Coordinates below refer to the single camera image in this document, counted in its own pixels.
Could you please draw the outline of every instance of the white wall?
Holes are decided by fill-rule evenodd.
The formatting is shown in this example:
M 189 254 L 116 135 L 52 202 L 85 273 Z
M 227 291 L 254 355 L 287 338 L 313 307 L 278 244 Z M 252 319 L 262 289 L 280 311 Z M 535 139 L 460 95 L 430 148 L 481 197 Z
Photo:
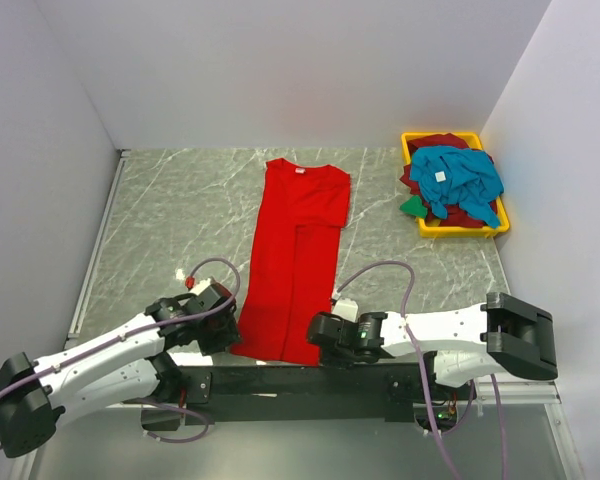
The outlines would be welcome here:
M 62 347 L 115 165 L 35 3 L 0 0 L 0 365 Z
M 482 140 L 512 217 L 509 283 L 554 315 L 559 390 L 600 479 L 600 0 L 553 0 Z
M 37 0 L 117 147 L 480 130 L 549 0 Z

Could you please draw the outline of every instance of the marble table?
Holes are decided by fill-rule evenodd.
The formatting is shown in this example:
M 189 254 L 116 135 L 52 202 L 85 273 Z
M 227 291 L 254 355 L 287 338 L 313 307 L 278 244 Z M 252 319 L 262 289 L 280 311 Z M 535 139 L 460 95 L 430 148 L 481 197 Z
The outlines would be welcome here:
M 508 291 L 492 239 L 425 239 L 413 219 L 398 210 L 409 197 L 398 180 L 399 149 L 133 150 L 123 157 L 98 261 L 70 337 L 90 340 L 157 298 L 182 293 L 184 275 L 209 256 L 223 256 L 238 267 L 245 285 L 239 314 L 265 162 L 277 157 L 306 166 L 332 164 L 351 174 L 350 218 L 341 236 L 336 283 L 371 262 L 400 259 L 417 275 L 409 312 L 452 310 L 484 301 L 488 291 Z M 223 265 L 206 266 L 203 274 L 233 284 Z M 361 311 L 397 311 L 407 275 L 399 267 L 379 267 L 346 292 Z M 229 354 L 213 358 L 214 364 L 254 362 Z

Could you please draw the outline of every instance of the blue cloth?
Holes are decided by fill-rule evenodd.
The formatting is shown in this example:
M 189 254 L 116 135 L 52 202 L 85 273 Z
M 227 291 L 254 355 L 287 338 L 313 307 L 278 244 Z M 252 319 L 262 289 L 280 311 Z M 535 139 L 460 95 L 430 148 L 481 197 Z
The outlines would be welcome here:
M 438 182 L 436 172 L 444 172 L 446 179 Z M 436 217 L 447 218 L 445 205 L 457 204 L 491 228 L 500 226 L 489 202 L 504 186 L 485 152 L 445 146 L 419 148 L 411 157 L 409 178 L 418 182 Z

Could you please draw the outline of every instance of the yellow plastic bin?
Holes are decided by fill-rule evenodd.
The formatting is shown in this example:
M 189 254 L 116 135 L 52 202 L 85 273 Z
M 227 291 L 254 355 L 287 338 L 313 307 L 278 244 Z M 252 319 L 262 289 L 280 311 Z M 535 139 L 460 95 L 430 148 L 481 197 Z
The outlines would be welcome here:
M 449 132 L 406 132 L 402 134 L 402 152 L 404 153 L 404 161 L 407 165 L 411 163 L 411 155 L 409 155 L 409 148 L 407 142 L 409 140 L 415 140 L 416 138 L 427 137 L 429 135 L 444 134 Z M 477 148 L 482 150 L 482 142 L 480 137 L 473 132 L 451 132 L 456 137 L 461 138 L 470 148 Z M 418 221 L 418 227 L 420 228 L 420 235 L 423 237 L 437 238 L 437 237 L 494 237 L 499 233 L 506 232 L 509 230 L 509 218 L 507 212 L 502 204 L 500 197 L 496 198 L 496 204 L 498 205 L 498 219 L 500 220 L 500 226 L 498 228 L 482 227 L 482 228 L 465 228 L 465 227 L 441 227 L 439 226 L 440 220 L 436 219 L 432 222 L 426 223 L 424 218 L 416 219 Z

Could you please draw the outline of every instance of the maroon cloth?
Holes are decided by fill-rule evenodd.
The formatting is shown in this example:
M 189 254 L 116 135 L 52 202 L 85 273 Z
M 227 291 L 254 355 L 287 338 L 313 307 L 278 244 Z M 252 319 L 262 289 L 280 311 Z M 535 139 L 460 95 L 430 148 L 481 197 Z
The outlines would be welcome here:
M 409 140 L 407 142 L 407 148 L 409 149 L 409 155 L 413 155 L 419 148 L 422 147 L 436 147 L 444 145 L 448 147 L 456 148 L 469 148 L 467 142 L 461 138 L 456 137 L 452 133 L 429 135 L 427 137 L 416 138 L 415 140 Z M 411 164 L 404 166 L 404 174 L 400 177 L 400 181 L 411 189 L 412 195 L 420 195 L 420 186 L 418 182 L 409 179 L 411 173 Z M 430 223 L 437 217 L 431 213 L 431 206 L 422 198 L 422 204 L 427 207 L 429 213 L 425 222 Z M 496 201 L 490 203 L 491 208 L 497 214 L 498 206 Z M 486 224 L 482 220 L 471 218 L 467 212 L 462 210 L 458 205 L 447 205 L 447 218 L 440 220 L 441 227 L 465 227 L 465 228 L 481 228 Z

